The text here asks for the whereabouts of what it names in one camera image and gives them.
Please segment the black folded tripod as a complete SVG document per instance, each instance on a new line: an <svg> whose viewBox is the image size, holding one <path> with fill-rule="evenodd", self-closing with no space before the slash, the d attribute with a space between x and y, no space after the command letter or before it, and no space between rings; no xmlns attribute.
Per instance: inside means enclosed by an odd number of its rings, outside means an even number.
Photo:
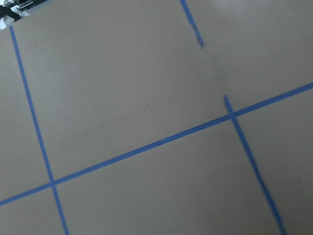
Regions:
<svg viewBox="0 0 313 235"><path fill-rule="evenodd" d="M1 0L0 29L4 30L13 23L31 15L44 7L49 0Z"/></svg>

